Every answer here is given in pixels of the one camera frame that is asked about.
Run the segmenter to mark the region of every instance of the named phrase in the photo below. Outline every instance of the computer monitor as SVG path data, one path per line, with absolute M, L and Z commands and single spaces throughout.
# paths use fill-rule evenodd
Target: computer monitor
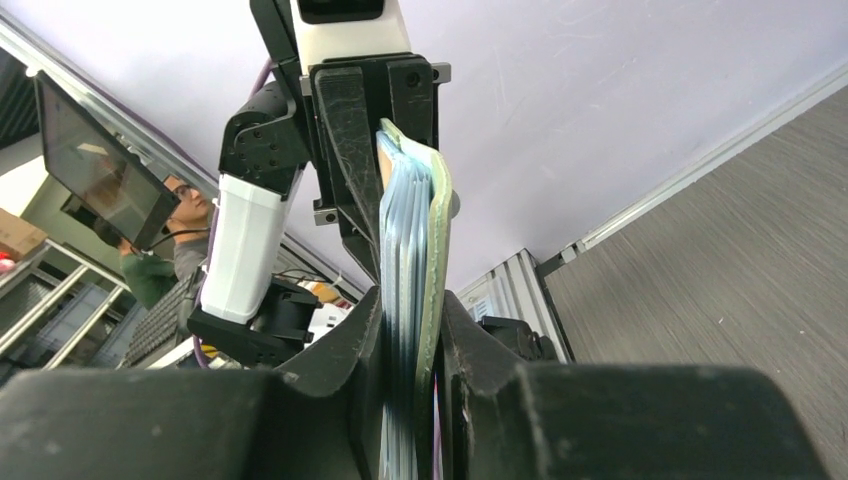
M 44 72 L 35 85 L 47 172 L 133 246 L 149 248 L 177 196 Z

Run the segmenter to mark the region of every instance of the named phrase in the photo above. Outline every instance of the green shirt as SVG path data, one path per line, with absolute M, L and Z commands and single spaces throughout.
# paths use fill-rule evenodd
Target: green shirt
M 147 310 L 177 283 L 174 264 L 156 255 L 124 255 L 121 272 L 133 296 Z

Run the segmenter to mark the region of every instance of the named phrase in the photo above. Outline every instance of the person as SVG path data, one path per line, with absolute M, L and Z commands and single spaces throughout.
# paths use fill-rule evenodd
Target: person
M 147 310 L 153 308 L 176 285 L 173 263 L 157 255 L 137 252 L 129 240 L 104 219 L 95 220 L 94 233 L 106 245 L 118 250 L 124 281 L 132 295 Z
M 174 235 L 174 272 L 179 280 L 191 277 L 209 254 L 209 201 L 177 177 L 165 179 L 180 203 L 166 223 Z

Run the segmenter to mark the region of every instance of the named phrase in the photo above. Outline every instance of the cardboard box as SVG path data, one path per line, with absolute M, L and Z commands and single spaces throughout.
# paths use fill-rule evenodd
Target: cardboard box
M 20 262 L 47 239 L 47 234 L 26 220 L 0 208 L 0 251 Z

